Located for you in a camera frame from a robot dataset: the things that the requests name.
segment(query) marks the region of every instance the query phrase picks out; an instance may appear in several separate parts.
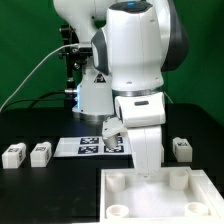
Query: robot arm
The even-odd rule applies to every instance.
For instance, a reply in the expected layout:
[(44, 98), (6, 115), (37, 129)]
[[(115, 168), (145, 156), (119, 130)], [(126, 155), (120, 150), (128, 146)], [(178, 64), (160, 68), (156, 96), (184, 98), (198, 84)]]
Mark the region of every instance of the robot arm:
[(82, 71), (82, 81), (77, 88), (75, 86), (77, 97), (72, 109), (77, 119), (95, 122), (105, 120), (114, 114), (112, 77), (100, 73), (93, 67), (90, 42), (97, 32), (95, 21), (105, 20), (107, 8), (119, 1), (121, 0), (54, 0), (56, 11), (69, 23), (73, 28), (72, 33), (77, 37), (72, 40), (72, 43), (77, 45), (70, 49), (66, 48), (66, 52), (61, 53), (67, 61), (69, 86), (70, 81), (73, 82), (71, 69)]
[[(117, 96), (117, 118), (104, 122), (104, 142), (113, 148), (117, 144), (116, 135), (126, 132), (136, 172), (144, 176), (155, 175), (161, 167), (161, 124), (165, 123), (161, 70), (168, 61), (167, 55), (176, 53), (171, 48), (172, 41), (177, 42), (171, 38), (171, 17), (176, 14), (170, 11), (168, 2), (114, 4), (107, 11), (107, 25), (92, 39), (94, 65), (112, 75), (112, 90)], [(182, 30), (179, 33), (181, 39), (185, 34)], [(183, 39), (180, 43), (185, 46), (187, 42)], [(183, 47), (179, 53), (183, 60), (187, 48)], [(177, 67), (182, 60), (171, 60), (164, 69)]]

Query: black table surface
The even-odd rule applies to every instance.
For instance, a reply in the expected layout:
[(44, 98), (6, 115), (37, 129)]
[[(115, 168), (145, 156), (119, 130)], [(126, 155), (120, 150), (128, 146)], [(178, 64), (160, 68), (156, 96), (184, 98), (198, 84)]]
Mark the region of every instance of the black table surface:
[[(166, 105), (162, 126), (162, 166), (203, 169), (224, 193), (224, 128), (199, 106)], [(63, 108), (14, 109), (0, 115), (0, 151), (24, 142), (27, 157), (18, 169), (0, 162), (0, 223), (74, 223), (99, 221), (101, 169), (133, 168), (130, 156), (53, 158), (46, 168), (31, 168), (30, 152), (49, 141), (55, 151), (61, 137), (101, 135), (102, 125), (79, 121)], [(187, 138), (192, 163), (177, 163), (172, 139)]]

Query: green backdrop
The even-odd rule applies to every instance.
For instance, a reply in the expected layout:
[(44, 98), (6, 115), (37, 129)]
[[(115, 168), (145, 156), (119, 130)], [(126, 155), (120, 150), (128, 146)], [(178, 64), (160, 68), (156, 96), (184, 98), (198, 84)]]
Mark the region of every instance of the green backdrop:
[[(62, 45), (58, 30), (65, 22), (52, 1), (0, 1), (0, 105), (48, 53)], [(165, 91), (174, 103), (197, 104), (224, 125), (224, 1), (175, 0), (175, 5), (190, 39), (190, 51), (180, 68), (164, 74)], [(54, 55), (13, 101), (35, 99), (65, 86), (65, 63)], [(55, 102), (40, 104), (52, 105)]]

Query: white block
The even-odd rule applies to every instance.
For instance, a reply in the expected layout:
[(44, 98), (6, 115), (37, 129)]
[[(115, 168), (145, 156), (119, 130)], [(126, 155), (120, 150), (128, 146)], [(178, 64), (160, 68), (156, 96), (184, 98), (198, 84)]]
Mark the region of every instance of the white block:
[(173, 153), (178, 162), (192, 162), (193, 149), (187, 139), (173, 139)]
[(10, 145), (2, 154), (2, 164), (4, 169), (16, 169), (26, 158), (26, 145), (19, 143)]
[(51, 156), (51, 143), (37, 144), (30, 154), (31, 167), (46, 167)]

